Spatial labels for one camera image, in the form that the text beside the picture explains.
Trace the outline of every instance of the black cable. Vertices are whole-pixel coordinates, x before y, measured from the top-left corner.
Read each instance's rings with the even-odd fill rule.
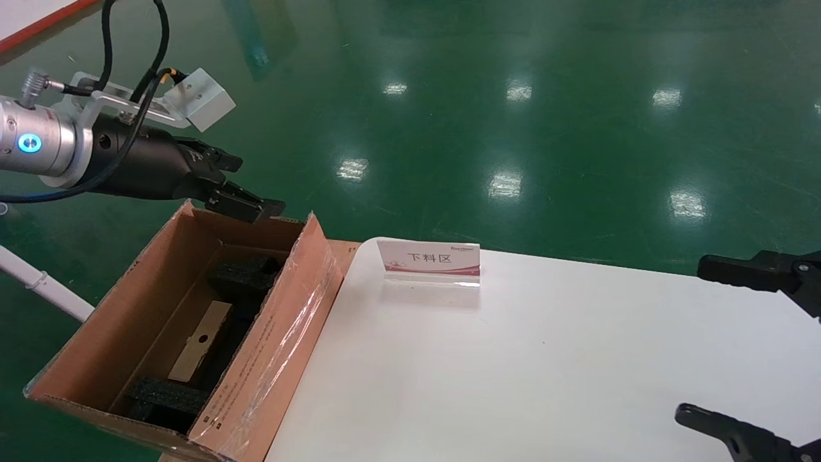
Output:
[[[91,96],[91,90],[68,84],[65,84],[63,86],[63,89],[60,90],[60,93],[63,93],[64,95]]]
[[[130,151],[131,147],[134,145],[134,141],[137,139],[137,134],[140,132],[140,127],[142,127],[143,122],[145,122],[145,115],[149,111],[151,100],[157,93],[157,88],[159,88],[160,80],[163,78],[165,74],[168,74],[169,72],[171,72],[171,69],[166,68],[160,71],[158,74],[154,75],[154,78],[151,80],[149,84],[148,93],[146,94],[143,103],[140,105],[140,110],[137,111],[137,115],[134,119],[134,122],[131,125],[131,131],[128,133],[126,142],[123,143],[123,145],[120,147],[120,150],[117,151],[117,155],[114,156],[114,159],[111,161],[110,164],[106,165],[105,169],[100,170],[99,173],[94,175],[88,181],[78,184],[77,186],[70,187],[63,191],[47,192],[45,194],[33,194],[31,196],[0,195],[0,202],[6,202],[7,204],[36,204],[39,202],[59,201],[61,199],[67,199],[68,197],[77,196],[78,194],[82,194],[83,192],[91,191],[97,186],[103,184],[106,180],[108,180],[111,177],[111,175],[114,173],[114,170],[117,170],[117,167],[120,166],[120,163],[123,159],[126,158],[126,155],[128,155],[128,151]]]
[[[115,0],[105,0],[105,3],[103,3],[103,52],[105,53],[105,58],[103,61],[103,73],[100,74],[100,80],[94,84],[92,90],[104,90],[105,85],[108,83],[108,78],[111,77],[111,68],[114,62],[114,51],[111,46],[111,7],[114,5],[114,2]]]
[[[168,25],[168,13],[165,11],[165,5],[163,5],[163,0],[154,0],[154,5],[157,7],[157,12],[159,13],[159,21],[162,28],[162,32],[159,39],[159,49],[157,49],[157,54],[154,56],[154,62],[151,63],[151,67],[148,71],[145,72],[143,78],[140,79],[140,83],[134,88],[134,93],[131,94],[131,102],[132,103],[139,103],[140,98],[143,97],[143,93],[145,93],[145,89],[148,87],[149,82],[151,79],[157,75],[157,70],[159,69],[160,65],[163,64],[163,59],[165,58],[165,53],[168,51],[168,39],[171,34],[171,28]]]

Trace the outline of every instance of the cardboard box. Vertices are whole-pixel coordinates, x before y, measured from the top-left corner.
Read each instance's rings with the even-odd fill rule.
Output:
[[[187,202],[25,395],[180,460],[262,461],[356,247],[329,242],[313,214],[304,224],[245,224]],[[131,383],[166,378],[218,299],[209,272],[259,253],[277,258],[282,272],[188,433],[122,417],[133,404]]]

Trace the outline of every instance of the box flap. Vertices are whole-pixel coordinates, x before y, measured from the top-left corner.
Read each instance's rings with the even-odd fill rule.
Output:
[[[191,441],[232,460],[265,457],[341,284],[336,258],[311,214],[256,322],[189,432]]]

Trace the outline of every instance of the blue indicator light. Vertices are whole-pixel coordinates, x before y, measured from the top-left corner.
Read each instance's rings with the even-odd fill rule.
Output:
[[[26,133],[17,140],[17,147],[27,154],[34,154],[43,147],[43,142],[34,133]]]

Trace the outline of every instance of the red stripe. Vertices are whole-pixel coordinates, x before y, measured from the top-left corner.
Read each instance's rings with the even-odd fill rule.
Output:
[[[77,0],[71,5],[67,5],[63,8],[60,8],[54,13],[46,16],[45,18],[39,21],[36,21],[35,23],[23,28],[22,30],[18,30],[17,32],[9,35],[5,39],[0,40],[0,53],[5,53],[6,51],[13,49],[17,45],[22,44],[26,40],[34,38],[40,32],[43,32],[49,27],[68,18],[71,15],[74,15],[75,13],[83,10],[84,8],[94,5],[97,1],[98,0]]]
[[[395,266],[385,266],[385,271],[399,271],[401,273],[416,273],[417,275],[451,275],[451,276],[478,276],[479,267],[469,266],[467,268],[459,268],[457,270],[408,270],[406,268],[397,268]]]

